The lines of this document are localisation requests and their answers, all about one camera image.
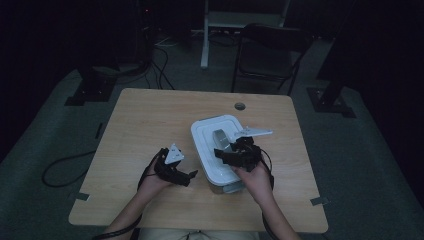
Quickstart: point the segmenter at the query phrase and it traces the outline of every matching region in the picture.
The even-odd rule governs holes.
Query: desk
[[[209,27],[243,28],[249,23],[263,23],[271,26],[284,26],[291,0],[284,1],[281,14],[236,13],[209,11],[209,0],[205,0],[203,27],[203,49],[200,67],[206,69],[209,62]]]
[[[238,111],[234,104],[246,109]],[[255,137],[271,157],[274,195],[298,232],[322,233],[327,220],[292,100],[287,96],[239,93],[125,89],[115,106],[69,216],[75,225],[109,225],[136,193],[144,168],[161,147],[176,143],[185,159],[178,166],[198,169],[188,187],[170,186],[143,214],[140,226],[202,230],[264,231],[261,211],[247,190],[214,194],[202,169],[191,135],[197,120],[230,114],[242,126],[269,128]]]

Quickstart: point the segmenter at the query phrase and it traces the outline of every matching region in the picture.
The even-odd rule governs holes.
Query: floor
[[[209,67],[200,68],[202,38],[191,42],[171,39],[158,43],[168,60],[164,73],[177,90],[229,92],[235,46],[233,38],[211,37]],[[314,111],[306,88],[325,88],[317,73],[331,42],[317,39],[305,56],[292,98],[324,205],[329,229],[323,234],[301,233],[303,239],[424,239],[424,212],[391,155],[360,95],[343,89],[342,97],[356,118]],[[164,66],[166,55],[156,50],[154,62]],[[107,124],[122,89],[157,88],[159,72],[118,79],[108,102],[64,106],[80,83],[78,72],[59,82],[25,134],[0,165],[0,239],[90,239],[102,226],[73,226],[68,222],[79,179],[61,188],[44,185],[41,176],[56,159],[96,150],[99,124]],[[164,89],[170,85],[162,77]],[[236,92],[284,94],[254,82]],[[49,182],[74,179],[90,165],[92,155],[53,167]],[[262,239],[268,239],[261,233]]]

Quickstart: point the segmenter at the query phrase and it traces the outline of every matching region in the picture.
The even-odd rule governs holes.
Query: metal stand leg
[[[209,60],[209,3],[208,0],[205,0],[205,20],[203,28],[203,50],[202,50],[202,59],[200,62],[200,67],[206,69],[208,67]]]
[[[340,91],[343,85],[332,81],[326,89],[307,88],[309,98],[316,112],[341,113],[346,118],[356,118],[352,108],[346,106]]]

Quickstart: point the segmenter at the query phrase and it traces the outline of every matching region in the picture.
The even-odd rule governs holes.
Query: hand
[[[144,194],[150,193],[150,194],[153,194],[152,197],[154,197],[164,188],[172,185],[172,183],[164,181],[160,177],[158,177],[158,175],[156,175],[154,168],[158,158],[159,156],[156,157],[153,160],[152,164],[150,165],[150,168],[147,172],[147,176],[144,178],[143,182],[141,183],[140,188],[138,189],[138,193],[141,193],[141,192],[144,192]]]
[[[246,172],[242,168],[231,168],[243,181],[247,190],[259,205],[273,199],[269,173],[262,162],[259,162],[251,172]]]

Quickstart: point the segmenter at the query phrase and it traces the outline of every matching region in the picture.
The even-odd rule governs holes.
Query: black stand
[[[316,112],[341,113],[345,118],[356,118],[352,108],[346,106],[340,91],[343,85],[331,81],[326,89],[307,88],[309,98]]]
[[[82,81],[74,96],[68,97],[65,106],[83,106],[85,102],[107,102],[116,83],[116,77],[99,75],[92,67],[80,67]]]

